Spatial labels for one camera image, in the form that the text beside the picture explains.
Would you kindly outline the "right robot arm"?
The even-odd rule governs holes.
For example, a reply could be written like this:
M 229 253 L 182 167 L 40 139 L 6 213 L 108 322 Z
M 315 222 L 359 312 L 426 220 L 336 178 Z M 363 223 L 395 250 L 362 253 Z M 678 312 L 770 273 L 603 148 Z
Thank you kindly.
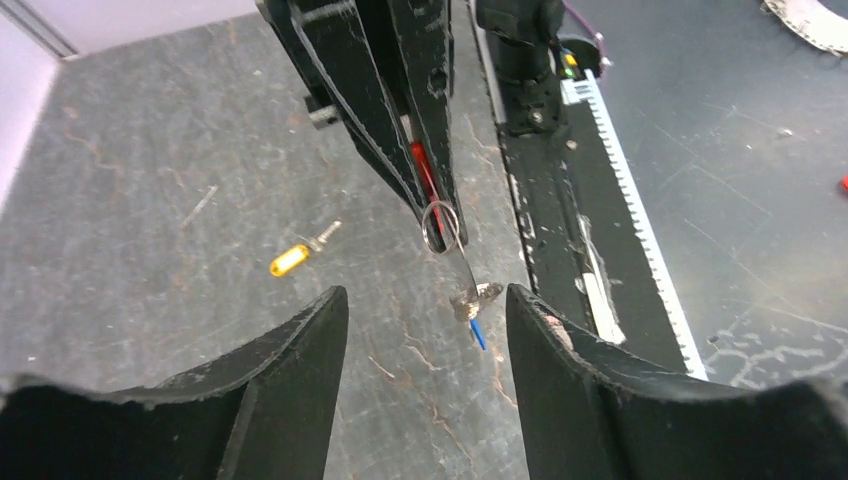
M 349 132 L 359 154 L 410 207 L 428 247 L 467 240 L 453 172 L 454 37 L 447 1 L 261 1 L 315 114 Z M 559 1 L 474 1 L 476 42 L 507 130 L 563 120 L 550 53 Z

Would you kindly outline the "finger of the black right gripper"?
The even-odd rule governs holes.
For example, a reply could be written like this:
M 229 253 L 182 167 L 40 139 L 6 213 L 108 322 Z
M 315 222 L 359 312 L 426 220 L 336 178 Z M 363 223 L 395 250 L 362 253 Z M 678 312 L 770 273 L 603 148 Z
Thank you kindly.
M 453 88 L 453 38 L 448 1 L 388 3 L 405 82 L 401 92 L 408 106 L 410 144 L 422 142 L 430 162 L 438 199 L 458 206 L 451 155 L 449 101 Z M 423 192 L 421 206 L 430 203 L 412 154 L 415 183 Z M 443 247 L 433 218 L 437 247 Z
M 421 219 L 427 203 L 355 1 L 258 1 L 318 105 L 334 107 L 357 151 Z

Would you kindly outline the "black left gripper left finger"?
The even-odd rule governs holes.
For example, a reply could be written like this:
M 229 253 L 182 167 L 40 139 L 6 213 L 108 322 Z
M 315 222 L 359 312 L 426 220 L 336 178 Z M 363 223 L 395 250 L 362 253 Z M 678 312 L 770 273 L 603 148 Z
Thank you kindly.
M 347 292 L 154 387 L 1 380 L 5 479 L 320 479 L 346 353 Z

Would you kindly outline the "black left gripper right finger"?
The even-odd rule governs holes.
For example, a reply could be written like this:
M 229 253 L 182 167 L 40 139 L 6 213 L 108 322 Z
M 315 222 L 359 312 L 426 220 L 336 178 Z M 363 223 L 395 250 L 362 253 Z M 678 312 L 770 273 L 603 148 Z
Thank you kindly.
M 847 387 L 804 378 L 746 390 L 606 342 L 525 287 L 506 327 L 533 479 L 843 479 Z

